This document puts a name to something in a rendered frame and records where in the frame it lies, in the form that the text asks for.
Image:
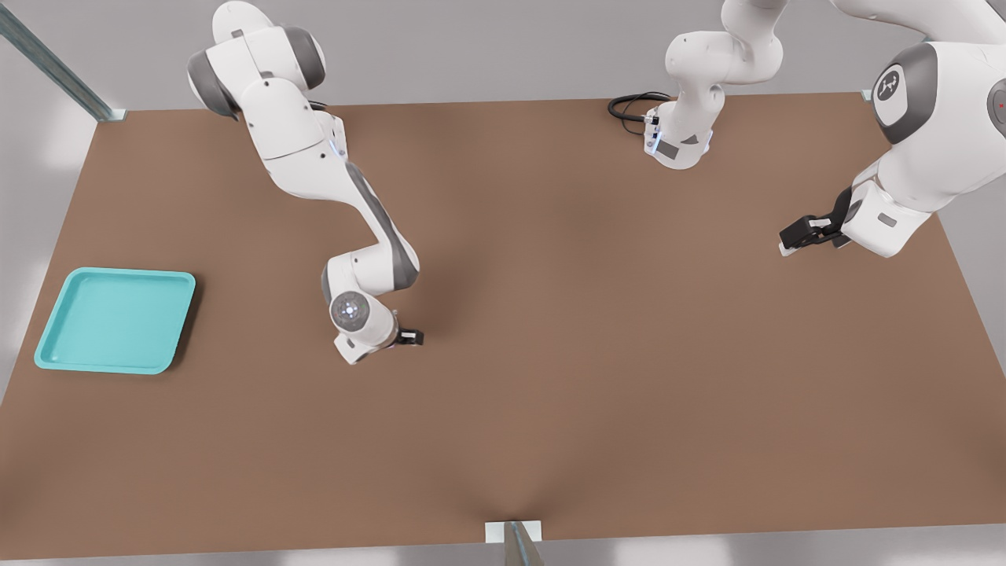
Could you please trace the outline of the pale blue-green tray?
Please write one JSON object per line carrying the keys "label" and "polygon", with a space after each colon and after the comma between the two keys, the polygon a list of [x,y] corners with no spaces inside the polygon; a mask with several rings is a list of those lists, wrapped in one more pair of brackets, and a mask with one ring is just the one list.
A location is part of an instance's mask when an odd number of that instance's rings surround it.
{"label": "pale blue-green tray", "polygon": [[62,284],[35,364],[158,375],[174,359],[195,289],[187,272],[80,267]]}

